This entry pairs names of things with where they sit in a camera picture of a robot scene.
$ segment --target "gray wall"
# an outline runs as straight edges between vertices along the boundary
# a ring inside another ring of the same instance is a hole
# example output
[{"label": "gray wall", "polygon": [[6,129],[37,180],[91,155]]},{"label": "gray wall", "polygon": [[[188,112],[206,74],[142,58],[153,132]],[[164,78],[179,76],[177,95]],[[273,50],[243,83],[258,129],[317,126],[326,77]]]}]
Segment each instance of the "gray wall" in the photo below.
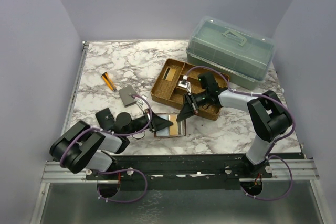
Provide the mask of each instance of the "gray wall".
[{"label": "gray wall", "polygon": [[297,134],[313,156],[336,220],[336,1],[293,0],[275,32],[274,59]]},{"label": "gray wall", "polygon": [[292,0],[61,0],[83,40],[186,39],[204,15],[272,36]]},{"label": "gray wall", "polygon": [[60,0],[0,0],[0,216],[28,223],[82,44]]}]

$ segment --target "clear plastic storage box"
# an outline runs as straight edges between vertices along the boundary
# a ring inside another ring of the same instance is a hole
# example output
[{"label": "clear plastic storage box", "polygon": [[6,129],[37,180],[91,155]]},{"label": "clear plastic storage box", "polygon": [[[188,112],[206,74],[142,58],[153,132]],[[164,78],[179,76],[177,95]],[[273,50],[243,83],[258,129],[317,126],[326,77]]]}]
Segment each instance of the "clear plastic storage box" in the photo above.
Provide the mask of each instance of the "clear plastic storage box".
[{"label": "clear plastic storage box", "polygon": [[254,89],[266,76],[275,53],[272,39],[204,17],[187,47],[188,62],[230,75],[230,81]]}]

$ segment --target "wooden organizer tray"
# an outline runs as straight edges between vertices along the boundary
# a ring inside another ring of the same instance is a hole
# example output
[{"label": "wooden organizer tray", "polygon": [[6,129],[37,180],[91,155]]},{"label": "wooden organizer tray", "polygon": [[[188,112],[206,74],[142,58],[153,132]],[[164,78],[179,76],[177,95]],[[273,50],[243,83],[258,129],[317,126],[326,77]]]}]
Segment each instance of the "wooden organizer tray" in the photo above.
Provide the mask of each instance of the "wooden organizer tray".
[{"label": "wooden organizer tray", "polygon": [[[162,103],[177,109],[181,109],[183,105],[183,95],[187,92],[186,89],[178,87],[178,81],[182,80],[183,76],[187,73],[189,69],[194,67],[194,65],[185,63],[182,61],[174,60],[174,59],[168,59],[160,74],[158,79],[156,80],[152,91],[152,100],[158,103]],[[165,74],[167,68],[175,69],[175,75],[172,79],[172,81],[167,81],[163,79],[163,75]],[[204,89],[201,88],[201,84],[198,80],[198,75],[200,73],[208,72],[209,70],[204,68],[196,68],[190,72],[188,75],[188,81],[191,83],[191,92],[192,93],[200,93],[204,91]],[[216,73],[213,73],[216,81],[218,82],[218,85],[223,88],[226,87],[226,82]],[[224,77],[229,80],[229,76],[227,74],[224,74]],[[210,120],[217,120],[219,117],[220,108],[216,106],[209,106],[207,109],[200,108],[198,116],[201,116],[203,118],[207,118]]]}]

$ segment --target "white marble surface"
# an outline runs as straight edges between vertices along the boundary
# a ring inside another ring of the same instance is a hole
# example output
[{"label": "white marble surface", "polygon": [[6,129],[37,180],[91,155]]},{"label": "white marble surface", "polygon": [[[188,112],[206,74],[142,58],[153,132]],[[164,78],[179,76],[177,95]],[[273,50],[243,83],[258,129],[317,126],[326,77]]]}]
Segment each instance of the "white marble surface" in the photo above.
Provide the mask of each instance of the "white marble surface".
[{"label": "white marble surface", "polygon": [[[107,107],[114,116],[122,111],[129,112],[133,117],[141,115],[136,105],[124,108],[119,94],[112,92],[101,79],[104,72],[109,73],[118,89],[130,84],[138,94],[146,95],[155,113],[178,112],[175,108],[152,101],[150,91],[166,59],[187,60],[186,46],[187,41],[91,42],[71,125],[84,120],[91,126],[99,126],[94,114]],[[235,85],[232,87],[244,90]],[[269,89],[276,91],[284,102],[273,68],[268,71],[266,81],[254,92]],[[248,113],[222,108],[217,121],[198,116],[187,119],[185,137],[160,139],[154,138],[149,131],[146,131],[146,137],[141,140],[129,137],[131,144],[122,155],[245,153],[254,136]],[[300,152],[296,135],[279,141],[272,152]]]}]

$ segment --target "orange handle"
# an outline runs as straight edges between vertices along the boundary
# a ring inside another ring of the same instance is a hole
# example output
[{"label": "orange handle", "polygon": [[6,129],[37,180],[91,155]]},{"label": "orange handle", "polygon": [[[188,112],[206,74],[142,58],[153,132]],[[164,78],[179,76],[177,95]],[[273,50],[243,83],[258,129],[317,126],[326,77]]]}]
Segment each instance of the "orange handle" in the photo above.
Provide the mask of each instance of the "orange handle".
[{"label": "orange handle", "polygon": [[114,85],[113,81],[109,78],[109,74],[107,72],[103,73],[101,77],[103,78],[104,82],[107,84],[107,86],[109,86],[111,90],[113,90],[114,92],[117,91],[116,85]]}]

